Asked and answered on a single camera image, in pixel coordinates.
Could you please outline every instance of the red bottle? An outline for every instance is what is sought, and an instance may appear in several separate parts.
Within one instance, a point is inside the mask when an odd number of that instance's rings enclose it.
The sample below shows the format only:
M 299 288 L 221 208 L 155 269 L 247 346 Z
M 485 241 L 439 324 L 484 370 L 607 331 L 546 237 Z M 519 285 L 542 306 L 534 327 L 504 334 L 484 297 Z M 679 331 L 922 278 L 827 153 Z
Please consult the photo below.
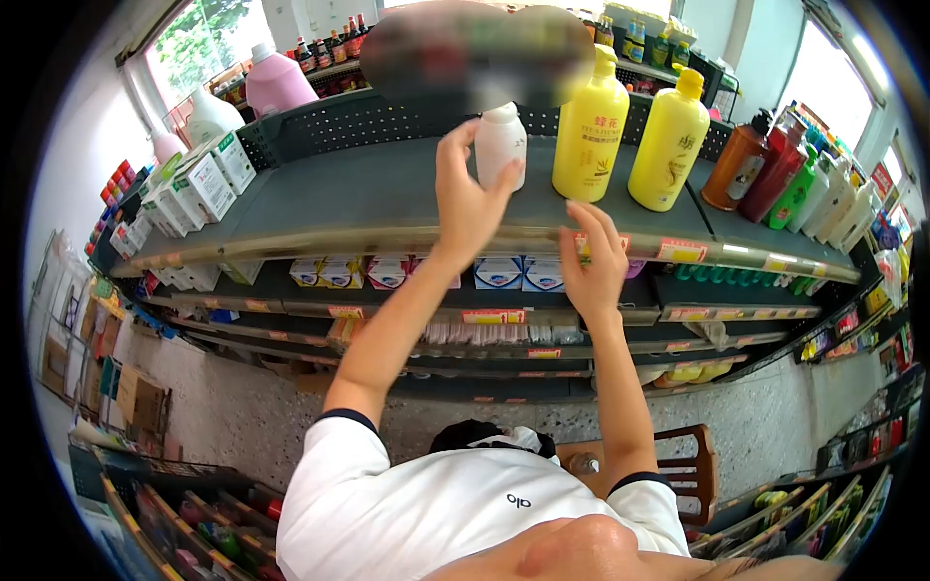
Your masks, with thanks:
M 795 174 L 807 161 L 801 146 L 807 127 L 794 112 L 785 112 L 768 134 L 768 151 L 762 171 L 752 182 L 737 210 L 751 222 L 759 223 L 772 209 Z

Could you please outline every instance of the pink jug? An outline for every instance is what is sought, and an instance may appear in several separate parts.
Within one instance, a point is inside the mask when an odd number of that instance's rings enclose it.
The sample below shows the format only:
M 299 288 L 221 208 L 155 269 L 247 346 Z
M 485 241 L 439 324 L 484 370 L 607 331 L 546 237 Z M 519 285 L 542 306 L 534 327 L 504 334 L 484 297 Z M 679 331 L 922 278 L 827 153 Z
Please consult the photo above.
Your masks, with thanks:
M 294 60 L 274 52 L 265 43 L 252 46 L 252 70 L 246 75 L 246 102 L 255 110 L 256 119 L 318 99 Z

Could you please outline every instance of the wooden chair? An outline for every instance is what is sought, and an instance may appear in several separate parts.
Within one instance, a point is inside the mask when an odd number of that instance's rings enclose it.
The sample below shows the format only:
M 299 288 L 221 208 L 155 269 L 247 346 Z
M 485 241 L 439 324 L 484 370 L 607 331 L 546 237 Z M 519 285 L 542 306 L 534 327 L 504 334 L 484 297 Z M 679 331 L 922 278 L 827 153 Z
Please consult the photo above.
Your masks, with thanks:
M 684 524 L 704 526 L 713 518 L 713 507 L 717 502 L 717 454 L 713 451 L 711 431 L 704 424 L 686 428 L 669 429 L 657 432 L 654 440 L 669 440 L 682 436 L 694 436 L 697 440 L 697 455 L 685 458 L 670 458 L 658 461 L 658 471 L 669 479 L 671 489 L 678 496 L 696 498 L 700 503 L 699 512 L 679 512 Z M 575 454 L 592 453 L 603 467 L 604 448 L 602 441 L 563 443 L 555 446 L 562 466 L 567 469 L 569 458 Z M 609 481 L 606 472 L 601 470 L 591 475 L 575 475 L 594 492 L 598 498 L 607 498 L 616 482 Z

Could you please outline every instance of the white t-shirt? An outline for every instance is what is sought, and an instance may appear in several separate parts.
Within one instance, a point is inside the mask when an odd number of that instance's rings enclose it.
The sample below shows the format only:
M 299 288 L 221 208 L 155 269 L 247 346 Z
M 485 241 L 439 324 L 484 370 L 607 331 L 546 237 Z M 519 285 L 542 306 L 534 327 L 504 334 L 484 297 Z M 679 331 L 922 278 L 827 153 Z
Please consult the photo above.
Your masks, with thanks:
M 688 555 L 675 493 L 661 482 L 623 485 L 607 501 L 542 456 L 480 448 L 391 467 L 370 426 L 325 417 L 307 431 L 278 524 L 288 581 L 420 579 L 540 522 L 606 514 L 639 549 Z

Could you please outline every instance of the terrazzo floor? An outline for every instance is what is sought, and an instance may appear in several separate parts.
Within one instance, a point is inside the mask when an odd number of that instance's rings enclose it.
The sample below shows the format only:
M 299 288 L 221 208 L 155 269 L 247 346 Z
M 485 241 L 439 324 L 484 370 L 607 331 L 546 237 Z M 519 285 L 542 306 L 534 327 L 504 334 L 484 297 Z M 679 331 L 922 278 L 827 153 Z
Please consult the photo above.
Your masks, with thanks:
M 183 446 L 186 461 L 233 466 L 286 489 L 304 432 L 320 413 L 321 396 L 297 393 L 291 381 L 271 371 L 203 353 L 182 339 L 133 333 L 128 324 L 115 356 L 174 390 L 168 435 Z M 655 431 L 697 423 L 710 427 L 720 457 L 719 498 L 726 500 L 781 474 L 813 467 L 823 443 L 815 441 L 814 383 L 808 368 L 788 357 L 717 390 L 648 403 Z M 829 394 L 836 389 L 819 390 L 828 393 L 821 394 L 819 407 L 829 410 Z M 439 430 L 470 417 L 528 426 L 557 443 L 600 438 L 596 403 L 437 403 L 398 397 L 389 398 L 380 433 L 392 461 L 400 463 L 425 454 Z M 688 444 L 661 442 L 658 457 L 690 454 Z

